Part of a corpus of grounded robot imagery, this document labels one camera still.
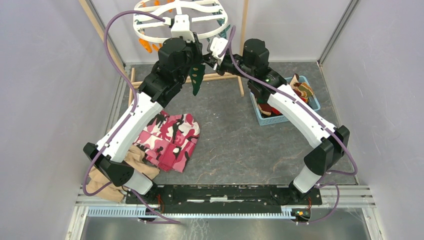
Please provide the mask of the white clip hanger frame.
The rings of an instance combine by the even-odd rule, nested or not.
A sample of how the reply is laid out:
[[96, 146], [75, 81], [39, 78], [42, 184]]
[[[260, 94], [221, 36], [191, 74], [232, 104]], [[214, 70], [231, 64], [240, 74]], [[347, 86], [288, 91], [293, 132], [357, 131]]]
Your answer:
[[[147, 0], [140, 1], [134, 10], [150, 13], [164, 21], [135, 13], [132, 26], [140, 39], [151, 43], [163, 43], [168, 37], [159, 37], [147, 32], [148, 29], [169, 27], [172, 38], [190, 42], [194, 40], [194, 34], [200, 40], [207, 39], [221, 34], [229, 26], [228, 14], [218, 0], [173, 0], [153, 6], [146, 6], [147, 3]], [[192, 24], [214, 21], [217, 26], [212, 30], [201, 33], [191, 30]]]

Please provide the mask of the green sock with yellow cuff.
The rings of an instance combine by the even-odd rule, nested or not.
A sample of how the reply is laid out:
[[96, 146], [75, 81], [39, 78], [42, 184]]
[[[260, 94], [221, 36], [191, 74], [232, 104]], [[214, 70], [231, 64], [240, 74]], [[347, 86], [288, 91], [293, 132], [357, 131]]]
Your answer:
[[201, 88], [204, 79], [206, 66], [202, 63], [195, 64], [189, 71], [189, 77], [192, 84], [192, 94], [196, 96]]

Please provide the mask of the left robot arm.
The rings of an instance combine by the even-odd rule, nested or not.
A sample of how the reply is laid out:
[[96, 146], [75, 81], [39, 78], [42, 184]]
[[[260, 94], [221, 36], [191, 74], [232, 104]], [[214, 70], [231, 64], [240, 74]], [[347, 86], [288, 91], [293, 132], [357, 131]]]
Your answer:
[[192, 36], [190, 40], [179, 35], [164, 41], [158, 50], [158, 61], [138, 89], [134, 89], [134, 99], [124, 115], [96, 143], [85, 144], [83, 152], [91, 161], [89, 167], [96, 168], [107, 180], [98, 189], [89, 191], [87, 186], [93, 179], [87, 170], [82, 187], [85, 195], [94, 196], [113, 185], [136, 190], [145, 204], [156, 200], [153, 181], [144, 173], [136, 173], [124, 159], [148, 122], [181, 91], [190, 69], [202, 63], [202, 43], [196, 33]]

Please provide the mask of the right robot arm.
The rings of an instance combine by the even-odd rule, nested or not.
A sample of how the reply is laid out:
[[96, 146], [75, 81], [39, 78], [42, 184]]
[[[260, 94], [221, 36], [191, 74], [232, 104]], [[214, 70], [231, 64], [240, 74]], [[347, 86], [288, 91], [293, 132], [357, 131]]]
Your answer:
[[289, 82], [269, 66], [270, 52], [264, 41], [248, 39], [242, 55], [232, 54], [230, 42], [213, 38], [207, 48], [208, 64], [220, 75], [230, 73], [248, 79], [250, 92], [285, 116], [306, 138], [313, 150], [304, 167], [290, 183], [289, 199], [302, 204], [309, 191], [339, 159], [348, 153], [350, 131], [321, 117], [292, 89]]

